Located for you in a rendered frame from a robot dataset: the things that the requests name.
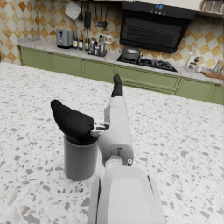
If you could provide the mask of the grey lidded cooking pot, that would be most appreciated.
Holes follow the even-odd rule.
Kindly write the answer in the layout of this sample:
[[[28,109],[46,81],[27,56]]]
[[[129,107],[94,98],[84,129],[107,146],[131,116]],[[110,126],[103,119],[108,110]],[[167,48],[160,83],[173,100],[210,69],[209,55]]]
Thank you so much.
[[[138,60],[140,55],[140,50],[134,46],[125,46],[122,49],[122,57],[127,60]]]

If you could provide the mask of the grey cup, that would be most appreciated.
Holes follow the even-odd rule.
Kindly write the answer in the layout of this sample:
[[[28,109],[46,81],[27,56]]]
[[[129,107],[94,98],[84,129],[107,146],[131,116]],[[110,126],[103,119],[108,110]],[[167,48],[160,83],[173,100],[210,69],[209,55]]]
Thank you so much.
[[[82,181],[90,178],[96,167],[98,143],[78,144],[64,136],[64,170],[69,179]]]

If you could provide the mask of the hanging black ladle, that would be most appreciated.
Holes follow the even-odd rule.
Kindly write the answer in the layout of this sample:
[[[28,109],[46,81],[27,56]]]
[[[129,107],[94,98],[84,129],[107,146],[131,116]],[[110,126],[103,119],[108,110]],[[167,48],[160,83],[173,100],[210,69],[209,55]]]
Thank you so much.
[[[102,27],[103,27],[103,28],[106,28],[107,25],[108,25],[108,23],[107,23],[108,10],[109,10],[109,5],[107,5],[106,14],[105,14],[105,19],[104,19],[104,21],[102,22]]]

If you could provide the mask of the wooden cutting board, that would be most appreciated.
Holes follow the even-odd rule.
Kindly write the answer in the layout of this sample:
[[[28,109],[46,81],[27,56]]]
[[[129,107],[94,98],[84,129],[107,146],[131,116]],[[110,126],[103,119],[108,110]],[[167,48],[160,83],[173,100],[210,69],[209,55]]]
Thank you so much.
[[[221,73],[201,72],[207,77],[224,80],[224,76]]]

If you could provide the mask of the black gas stove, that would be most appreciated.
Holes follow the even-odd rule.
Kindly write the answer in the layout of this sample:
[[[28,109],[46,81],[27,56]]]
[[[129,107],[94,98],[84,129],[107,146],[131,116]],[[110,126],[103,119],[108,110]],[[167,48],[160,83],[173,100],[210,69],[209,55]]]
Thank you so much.
[[[118,58],[118,61],[124,62],[124,63],[135,64],[135,65],[139,65],[139,66],[144,66],[144,67],[152,67],[152,68],[162,69],[165,71],[176,72],[176,68],[171,63],[162,61],[162,60],[144,59],[141,57],[134,58],[134,59],[128,59],[126,57],[120,56]]]

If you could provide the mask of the white cutting board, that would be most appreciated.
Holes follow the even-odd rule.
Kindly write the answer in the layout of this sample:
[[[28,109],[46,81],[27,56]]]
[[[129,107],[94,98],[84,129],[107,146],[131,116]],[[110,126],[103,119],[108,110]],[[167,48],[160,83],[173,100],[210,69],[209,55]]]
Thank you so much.
[[[81,7],[77,5],[74,1],[70,1],[66,5],[65,13],[72,20],[75,20],[81,13]]]

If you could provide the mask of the black range hood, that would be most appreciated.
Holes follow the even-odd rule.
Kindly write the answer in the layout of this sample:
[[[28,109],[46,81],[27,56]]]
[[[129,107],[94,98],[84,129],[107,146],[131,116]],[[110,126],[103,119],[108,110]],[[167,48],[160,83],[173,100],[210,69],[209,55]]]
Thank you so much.
[[[194,10],[140,1],[122,3],[120,43],[175,53]]]

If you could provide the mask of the black spice rack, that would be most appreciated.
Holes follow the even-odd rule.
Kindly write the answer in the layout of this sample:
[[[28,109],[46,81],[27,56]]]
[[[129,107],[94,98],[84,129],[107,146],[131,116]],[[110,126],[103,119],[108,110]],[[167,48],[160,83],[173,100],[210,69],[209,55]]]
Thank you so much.
[[[107,54],[105,36],[101,34],[99,40],[91,38],[87,53],[94,56],[105,57]]]

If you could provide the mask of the green kitchen cabinets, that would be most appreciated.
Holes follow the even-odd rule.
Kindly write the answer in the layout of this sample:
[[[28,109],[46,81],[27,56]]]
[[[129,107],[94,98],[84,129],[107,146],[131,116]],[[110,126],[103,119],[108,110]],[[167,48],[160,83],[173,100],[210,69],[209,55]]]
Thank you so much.
[[[23,65],[27,67],[106,82],[113,82],[114,75],[119,74],[125,86],[224,105],[224,88],[220,83],[114,65],[23,46],[20,49]]]

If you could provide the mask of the grey toaster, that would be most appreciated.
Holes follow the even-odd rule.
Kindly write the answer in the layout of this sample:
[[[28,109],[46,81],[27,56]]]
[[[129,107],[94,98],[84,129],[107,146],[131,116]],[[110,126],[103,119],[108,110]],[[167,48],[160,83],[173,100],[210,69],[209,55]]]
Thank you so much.
[[[73,46],[74,41],[74,32],[65,30],[65,29],[57,29],[56,30],[56,45],[60,48],[70,48]]]

